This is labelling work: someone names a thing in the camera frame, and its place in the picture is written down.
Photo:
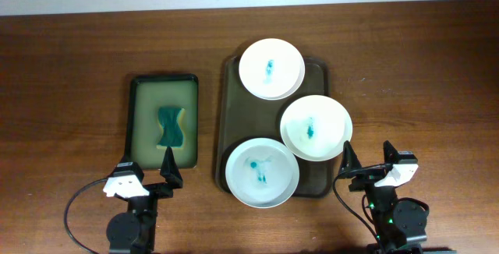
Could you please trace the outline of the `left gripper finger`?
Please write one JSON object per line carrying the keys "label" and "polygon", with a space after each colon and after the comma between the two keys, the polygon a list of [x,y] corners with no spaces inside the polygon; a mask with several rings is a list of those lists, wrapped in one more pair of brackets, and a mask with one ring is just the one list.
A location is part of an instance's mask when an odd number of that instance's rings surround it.
{"label": "left gripper finger", "polygon": [[167,147],[160,169],[160,176],[171,189],[181,189],[183,187],[182,176],[176,165],[174,154],[170,146]]}
{"label": "left gripper finger", "polygon": [[115,176],[122,177],[128,175],[135,175],[139,182],[143,181],[144,173],[142,168],[137,162],[131,161],[128,156],[124,155],[115,167]]}

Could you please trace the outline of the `white plate bottom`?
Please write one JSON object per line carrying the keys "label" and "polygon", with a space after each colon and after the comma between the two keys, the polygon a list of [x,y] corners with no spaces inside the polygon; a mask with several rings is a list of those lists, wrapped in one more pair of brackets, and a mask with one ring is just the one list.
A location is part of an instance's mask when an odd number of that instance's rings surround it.
{"label": "white plate bottom", "polygon": [[225,165],[225,180],[232,195],[258,209],[283,204],[299,184],[299,165],[283,143],[253,138],[239,144]]}

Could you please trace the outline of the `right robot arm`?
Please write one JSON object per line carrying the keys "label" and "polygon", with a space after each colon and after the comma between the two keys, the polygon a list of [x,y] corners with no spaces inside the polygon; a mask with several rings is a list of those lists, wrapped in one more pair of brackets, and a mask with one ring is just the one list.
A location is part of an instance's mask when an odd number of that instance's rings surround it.
{"label": "right robot arm", "polygon": [[396,150],[389,141],[383,143],[384,163],[364,167],[350,142],[343,145],[342,162],[334,178],[349,179],[349,191],[362,192],[364,216],[344,203],[348,212],[358,218],[376,242],[367,246],[369,253],[421,253],[427,240],[426,223],[429,206],[417,199],[399,198],[396,189],[408,183],[416,173],[418,160],[411,151]]}

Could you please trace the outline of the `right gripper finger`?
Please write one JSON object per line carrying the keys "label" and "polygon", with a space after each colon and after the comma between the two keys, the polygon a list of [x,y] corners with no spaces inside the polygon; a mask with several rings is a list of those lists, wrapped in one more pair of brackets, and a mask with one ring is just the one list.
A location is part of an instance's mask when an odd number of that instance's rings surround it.
{"label": "right gripper finger", "polygon": [[349,141],[343,144],[342,161],[338,169],[339,178],[353,178],[359,169],[362,168],[358,157]]}
{"label": "right gripper finger", "polygon": [[408,150],[396,150],[388,141],[383,143],[385,164],[414,164],[414,153]]}

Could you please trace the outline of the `white plate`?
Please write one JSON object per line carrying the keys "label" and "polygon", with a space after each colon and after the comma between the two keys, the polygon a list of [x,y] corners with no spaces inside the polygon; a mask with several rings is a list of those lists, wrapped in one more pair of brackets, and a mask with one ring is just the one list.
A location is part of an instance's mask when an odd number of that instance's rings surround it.
{"label": "white plate", "polygon": [[283,143],[253,138],[239,144],[225,165],[225,180],[232,195],[258,209],[283,204],[299,184],[299,165]]}
{"label": "white plate", "polygon": [[275,101],[289,97],[301,86],[305,62],[287,41],[266,38],[251,44],[239,61],[239,78],[255,97]]}
{"label": "white plate", "polygon": [[343,151],[352,139],[352,119],[336,100],[309,95],[293,101],[280,121],[284,144],[306,161],[327,161]]}

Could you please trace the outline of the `white plate top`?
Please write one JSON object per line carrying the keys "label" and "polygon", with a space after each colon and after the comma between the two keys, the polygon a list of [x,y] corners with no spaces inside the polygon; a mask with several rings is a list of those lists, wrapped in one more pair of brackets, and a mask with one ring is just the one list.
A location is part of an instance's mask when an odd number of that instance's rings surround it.
{"label": "white plate top", "polygon": [[289,97],[301,86],[305,62],[287,41],[266,38],[251,44],[239,61],[239,78],[255,97],[275,101]]}

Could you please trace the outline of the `green and yellow sponge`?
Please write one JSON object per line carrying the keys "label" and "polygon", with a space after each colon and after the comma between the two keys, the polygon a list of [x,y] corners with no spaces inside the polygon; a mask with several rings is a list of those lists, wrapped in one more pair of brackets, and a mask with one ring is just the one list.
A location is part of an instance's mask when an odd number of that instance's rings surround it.
{"label": "green and yellow sponge", "polygon": [[157,142],[158,149],[179,149],[184,146],[185,133],[182,121],[185,109],[178,107],[161,107],[157,112],[158,124],[161,128],[161,137]]}

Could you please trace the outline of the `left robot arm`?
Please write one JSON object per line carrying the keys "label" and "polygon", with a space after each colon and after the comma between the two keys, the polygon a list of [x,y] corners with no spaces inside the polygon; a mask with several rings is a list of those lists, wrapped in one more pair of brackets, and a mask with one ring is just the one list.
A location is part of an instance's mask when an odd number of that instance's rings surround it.
{"label": "left robot arm", "polygon": [[115,215],[108,223],[106,236],[110,253],[152,253],[155,243],[157,202],[173,197],[183,187],[182,176],[169,146],[161,164],[163,182],[143,185],[144,173],[137,162],[128,157],[115,166],[107,178],[103,192],[127,202],[127,211]]}

